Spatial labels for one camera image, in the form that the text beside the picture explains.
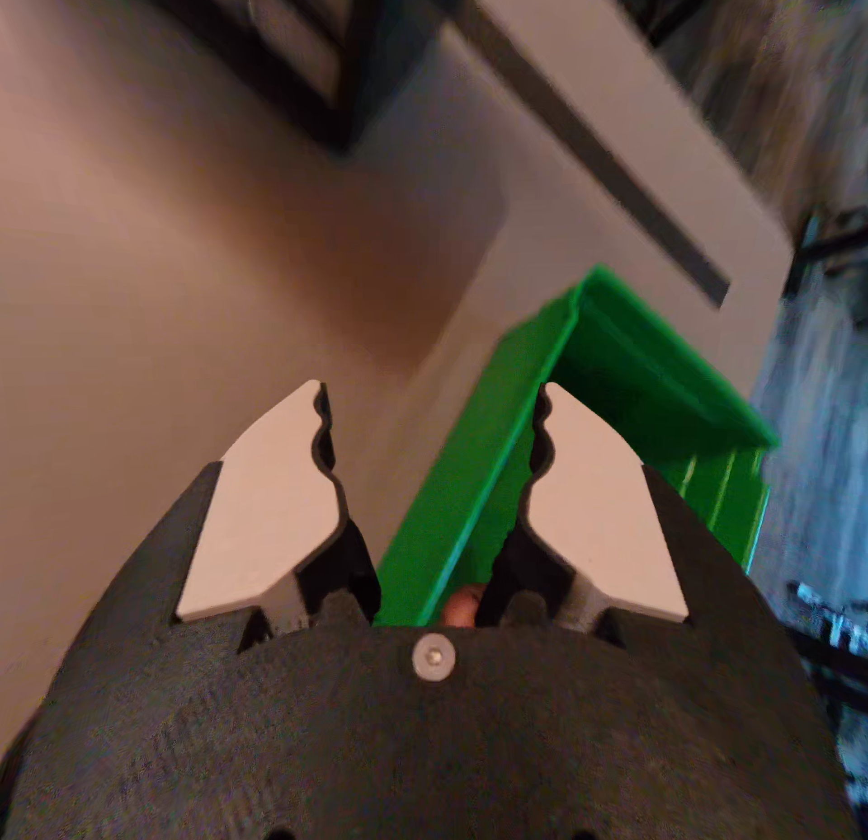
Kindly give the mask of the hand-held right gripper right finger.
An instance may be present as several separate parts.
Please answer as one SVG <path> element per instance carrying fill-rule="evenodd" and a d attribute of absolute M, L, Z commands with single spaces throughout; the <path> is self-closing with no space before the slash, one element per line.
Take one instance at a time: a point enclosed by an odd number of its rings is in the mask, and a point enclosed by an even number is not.
<path fill-rule="evenodd" d="M 541 440 L 523 526 L 566 567 L 569 585 L 554 621 L 591 633 L 609 609 L 681 624 L 689 609 L 644 465 L 604 419 L 558 383 L 540 390 Z"/>

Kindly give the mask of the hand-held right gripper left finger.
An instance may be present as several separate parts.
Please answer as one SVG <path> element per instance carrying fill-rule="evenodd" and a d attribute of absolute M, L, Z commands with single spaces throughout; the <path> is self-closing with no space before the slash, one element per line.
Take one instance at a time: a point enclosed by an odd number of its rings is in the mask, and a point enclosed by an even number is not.
<path fill-rule="evenodd" d="M 299 575 L 349 521 L 320 449 L 330 431 L 326 386 L 310 379 L 226 451 L 175 610 L 180 621 L 258 608 L 275 633 L 310 627 L 322 599 L 305 596 Z"/>

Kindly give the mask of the green plastic bin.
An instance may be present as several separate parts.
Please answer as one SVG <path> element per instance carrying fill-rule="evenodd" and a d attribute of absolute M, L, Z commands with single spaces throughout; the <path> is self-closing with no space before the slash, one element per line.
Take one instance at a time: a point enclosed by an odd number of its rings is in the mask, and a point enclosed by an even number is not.
<path fill-rule="evenodd" d="M 537 392 L 553 381 L 656 469 L 743 570 L 750 567 L 777 434 L 613 271 L 579 284 L 493 351 L 377 566 L 375 624 L 425 626 L 462 582 L 482 582 L 530 477 Z"/>

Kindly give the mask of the black drawer cabinet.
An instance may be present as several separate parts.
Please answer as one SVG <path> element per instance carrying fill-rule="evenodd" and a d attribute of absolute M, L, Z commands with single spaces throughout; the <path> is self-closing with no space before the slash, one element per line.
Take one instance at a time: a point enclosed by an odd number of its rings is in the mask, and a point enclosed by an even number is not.
<path fill-rule="evenodd" d="M 343 153 L 464 0 L 147 0 L 312 140 Z"/>

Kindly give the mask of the person's right hand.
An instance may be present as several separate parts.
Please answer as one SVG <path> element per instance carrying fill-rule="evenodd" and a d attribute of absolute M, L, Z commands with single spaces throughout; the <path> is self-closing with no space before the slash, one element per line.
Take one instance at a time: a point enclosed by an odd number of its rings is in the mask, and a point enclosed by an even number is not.
<path fill-rule="evenodd" d="M 459 587 L 443 605 L 439 625 L 453 629 L 473 629 L 485 588 L 483 583 Z"/>

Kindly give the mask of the black tape strip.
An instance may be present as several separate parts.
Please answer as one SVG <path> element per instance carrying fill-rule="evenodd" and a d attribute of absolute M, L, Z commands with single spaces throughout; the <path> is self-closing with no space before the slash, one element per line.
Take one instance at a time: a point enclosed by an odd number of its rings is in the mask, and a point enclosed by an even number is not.
<path fill-rule="evenodd" d="M 721 309 L 731 287 L 730 279 L 635 180 L 487 10 L 477 0 L 462 0 L 452 10 L 451 18 L 464 40 L 524 108 L 591 174 L 706 301 Z"/>

